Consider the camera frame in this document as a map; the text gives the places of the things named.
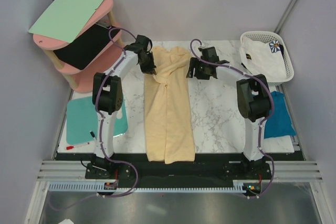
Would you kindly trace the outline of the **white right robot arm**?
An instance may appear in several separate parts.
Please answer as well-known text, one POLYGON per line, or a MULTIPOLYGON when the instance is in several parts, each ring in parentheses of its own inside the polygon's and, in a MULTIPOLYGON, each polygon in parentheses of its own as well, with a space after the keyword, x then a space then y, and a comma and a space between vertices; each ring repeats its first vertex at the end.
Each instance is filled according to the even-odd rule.
POLYGON ((236 88, 238 110, 245 119, 243 155, 248 160, 241 164, 240 172, 245 178, 254 178, 259 173, 256 161, 265 155, 265 124, 274 107, 266 77, 262 74, 252 76, 233 67, 229 61, 220 60, 215 47, 200 46, 198 50, 200 56, 191 50, 194 56, 190 59, 186 77, 198 80, 213 77, 236 88))

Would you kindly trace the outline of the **yellow t shirt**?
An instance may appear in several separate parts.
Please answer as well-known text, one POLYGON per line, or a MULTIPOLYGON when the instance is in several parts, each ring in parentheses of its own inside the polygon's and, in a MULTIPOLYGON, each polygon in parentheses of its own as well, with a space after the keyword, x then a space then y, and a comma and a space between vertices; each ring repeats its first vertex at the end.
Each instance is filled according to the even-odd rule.
POLYGON ((144 130, 149 161, 192 162, 194 136, 188 80, 190 52, 182 47, 152 49, 156 73, 144 76, 144 130))

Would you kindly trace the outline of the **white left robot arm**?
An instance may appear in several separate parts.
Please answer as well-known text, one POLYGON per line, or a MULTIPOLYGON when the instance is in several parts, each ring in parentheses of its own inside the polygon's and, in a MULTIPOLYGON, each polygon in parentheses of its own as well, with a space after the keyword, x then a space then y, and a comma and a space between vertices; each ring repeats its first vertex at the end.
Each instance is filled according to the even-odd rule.
POLYGON ((94 154, 97 158, 110 159, 114 154, 114 122, 123 104, 123 78, 136 65, 144 74, 156 74, 152 46, 151 39, 138 35, 135 42, 124 47, 125 54, 116 60, 107 73, 97 72, 94 75, 92 103, 98 117, 98 133, 94 137, 94 154))

